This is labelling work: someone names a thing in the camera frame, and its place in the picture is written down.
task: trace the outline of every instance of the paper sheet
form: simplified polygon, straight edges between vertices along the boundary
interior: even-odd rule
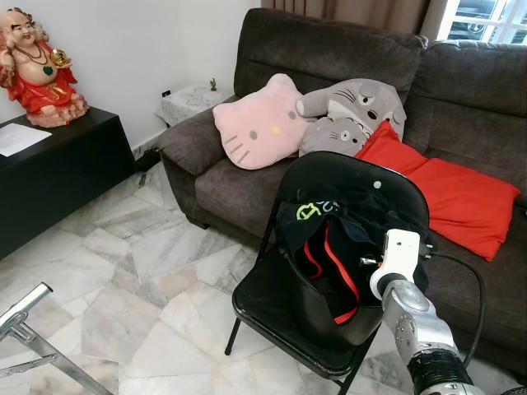
[[[0,155],[11,156],[51,136],[51,133],[10,123],[0,128]]]

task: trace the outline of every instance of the sofa armrest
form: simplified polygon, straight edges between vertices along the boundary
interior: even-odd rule
[[[225,102],[236,100],[232,96]],[[212,108],[164,131],[158,146],[166,158],[192,175],[200,175],[225,156]]]

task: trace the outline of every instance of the red strap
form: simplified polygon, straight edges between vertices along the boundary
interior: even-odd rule
[[[353,294],[355,294],[355,297],[357,298],[357,303],[358,303],[360,300],[359,290],[357,289],[357,286],[353,282],[352,278],[349,276],[349,274],[347,274],[346,268],[344,267],[343,263],[340,262],[340,260],[337,258],[337,256],[333,253],[333,251],[329,247],[328,233],[329,233],[329,222],[326,224],[326,239],[324,241],[324,248],[328,256],[331,258],[331,260],[337,265],[338,271],[340,272],[340,276],[344,279],[349,289],[352,290]]]
[[[357,312],[357,307],[355,306],[355,309],[353,309],[349,313],[345,313],[343,315],[339,315],[338,317],[335,317],[335,323],[337,323],[337,324],[345,323],[351,317],[353,317],[356,312]]]
[[[316,266],[316,271],[317,271],[316,274],[310,277],[310,280],[313,280],[314,278],[319,277],[322,274],[322,267],[320,266],[318,262],[315,261],[315,259],[313,258],[313,255],[311,255],[310,249],[307,245],[307,241],[304,244],[304,253],[306,257],[309,259],[309,261]]]

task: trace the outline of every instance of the brown sofa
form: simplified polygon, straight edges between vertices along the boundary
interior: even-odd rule
[[[395,86],[405,101],[404,142],[504,179],[522,191],[492,263],[435,235],[440,251],[468,261],[487,285],[487,316],[477,354],[525,375],[527,218],[525,217],[527,49],[519,45],[427,40],[348,23],[263,9],[249,11],[240,35],[237,100],[285,72],[306,93],[349,78]],[[291,159],[247,171],[225,156],[212,111],[167,130],[159,141],[174,195],[190,221],[251,244],[264,232],[274,194]],[[428,297],[467,347],[478,315],[473,275],[433,258]]]

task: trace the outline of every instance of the hello kitty pillow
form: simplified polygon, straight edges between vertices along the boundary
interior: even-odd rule
[[[290,77],[275,74],[259,91],[214,107],[214,122],[232,163],[262,169],[298,152],[310,125],[309,118],[296,112],[301,97]]]

